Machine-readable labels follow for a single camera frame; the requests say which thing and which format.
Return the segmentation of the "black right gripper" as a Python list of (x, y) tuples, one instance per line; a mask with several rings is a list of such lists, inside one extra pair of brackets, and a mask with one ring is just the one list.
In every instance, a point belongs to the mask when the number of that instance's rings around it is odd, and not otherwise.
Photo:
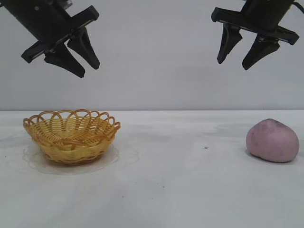
[(223, 23), (221, 45), (217, 61), (222, 64), (227, 55), (242, 39), (240, 29), (258, 34), (243, 59), (242, 66), (250, 69), (255, 63), (267, 55), (276, 52), (279, 40), (293, 45), (299, 39), (298, 34), (279, 26), (288, 12), (293, 0), (248, 0), (241, 11), (233, 11), (216, 7), (211, 19)]

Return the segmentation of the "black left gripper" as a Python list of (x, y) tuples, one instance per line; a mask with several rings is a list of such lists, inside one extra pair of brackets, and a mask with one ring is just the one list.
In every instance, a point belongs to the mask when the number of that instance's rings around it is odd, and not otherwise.
[(67, 42), (93, 69), (100, 67), (86, 29), (99, 17), (94, 6), (70, 16), (64, 8), (70, 4), (68, 0), (2, 0), (0, 4), (37, 39), (21, 55), (26, 62), (45, 53), (45, 62), (83, 78), (85, 69), (63, 44)]

